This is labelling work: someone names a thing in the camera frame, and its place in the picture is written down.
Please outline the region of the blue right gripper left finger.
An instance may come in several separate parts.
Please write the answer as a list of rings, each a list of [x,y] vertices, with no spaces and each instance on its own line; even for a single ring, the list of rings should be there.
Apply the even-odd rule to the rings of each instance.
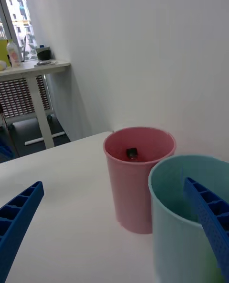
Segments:
[[[43,183],[38,181],[0,209],[0,282],[2,283],[7,279],[43,196]]]

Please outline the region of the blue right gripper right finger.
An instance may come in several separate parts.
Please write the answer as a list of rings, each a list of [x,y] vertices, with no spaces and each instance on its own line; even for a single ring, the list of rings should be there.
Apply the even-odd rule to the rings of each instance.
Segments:
[[[229,281],[229,204],[214,192],[186,178],[184,195],[210,243],[225,281]]]

